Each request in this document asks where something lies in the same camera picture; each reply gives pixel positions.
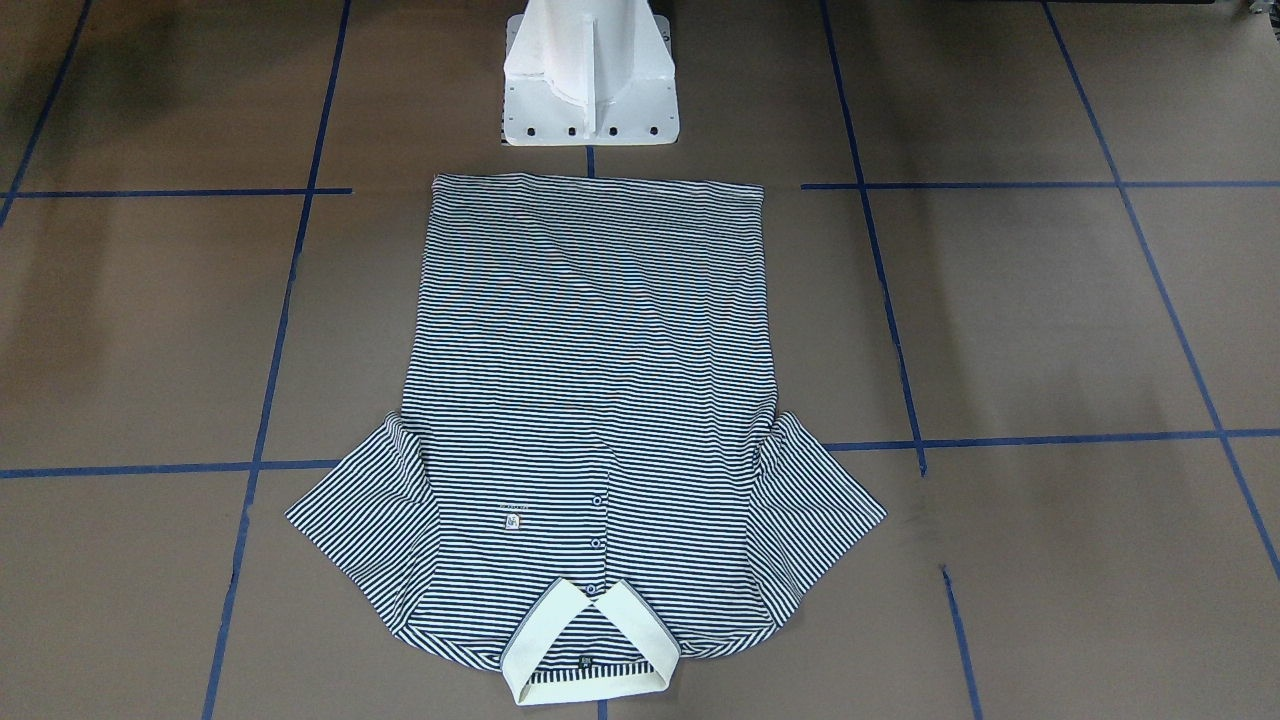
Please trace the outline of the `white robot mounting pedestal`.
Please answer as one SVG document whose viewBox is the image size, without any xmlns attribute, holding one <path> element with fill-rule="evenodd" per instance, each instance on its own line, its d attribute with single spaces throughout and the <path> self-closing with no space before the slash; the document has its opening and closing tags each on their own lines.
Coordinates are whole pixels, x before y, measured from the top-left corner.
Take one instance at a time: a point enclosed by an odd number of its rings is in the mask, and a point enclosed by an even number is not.
<svg viewBox="0 0 1280 720">
<path fill-rule="evenodd" d="M 678 141 L 671 24 L 649 1 L 529 1 L 506 23 L 503 72 L 511 146 Z"/>
</svg>

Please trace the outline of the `navy white striped polo shirt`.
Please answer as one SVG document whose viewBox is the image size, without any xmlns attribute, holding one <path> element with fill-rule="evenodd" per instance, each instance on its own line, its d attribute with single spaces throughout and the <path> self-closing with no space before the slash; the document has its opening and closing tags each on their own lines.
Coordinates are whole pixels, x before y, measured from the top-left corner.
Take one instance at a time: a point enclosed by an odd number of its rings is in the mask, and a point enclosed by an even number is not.
<svg viewBox="0 0 1280 720">
<path fill-rule="evenodd" d="M 886 516 L 780 411 L 755 184 L 438 176 L 397 410 L 285 512 L 520 706 L 750 650 Z"/>
</svg>

